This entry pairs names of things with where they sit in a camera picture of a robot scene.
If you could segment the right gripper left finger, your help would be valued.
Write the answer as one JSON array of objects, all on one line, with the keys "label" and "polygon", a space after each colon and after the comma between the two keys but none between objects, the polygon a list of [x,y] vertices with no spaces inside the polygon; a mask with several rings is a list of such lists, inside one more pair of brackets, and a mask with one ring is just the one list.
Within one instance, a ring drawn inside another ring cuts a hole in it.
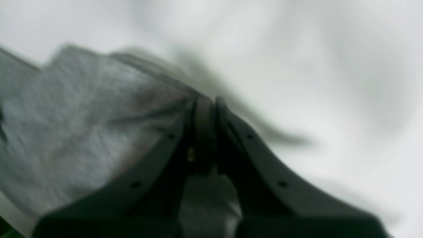
[{"label": "right gripper left finger", "polygon": [[34,238],[181,238],[189,175],[207,174],[215,144],[213,101],[199,97],[130,170],[43,217]]}]

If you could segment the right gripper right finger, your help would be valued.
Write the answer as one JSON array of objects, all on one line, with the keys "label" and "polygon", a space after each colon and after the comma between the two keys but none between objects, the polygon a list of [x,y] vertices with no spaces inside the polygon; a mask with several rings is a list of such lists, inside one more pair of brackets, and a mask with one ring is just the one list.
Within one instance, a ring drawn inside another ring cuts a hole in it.
[{"label": "right gripper right finger", "polygon": [[316,188],[285,165],[217,98],[218,169],[242,212],[237,238],[388,238],[374,215]]}]

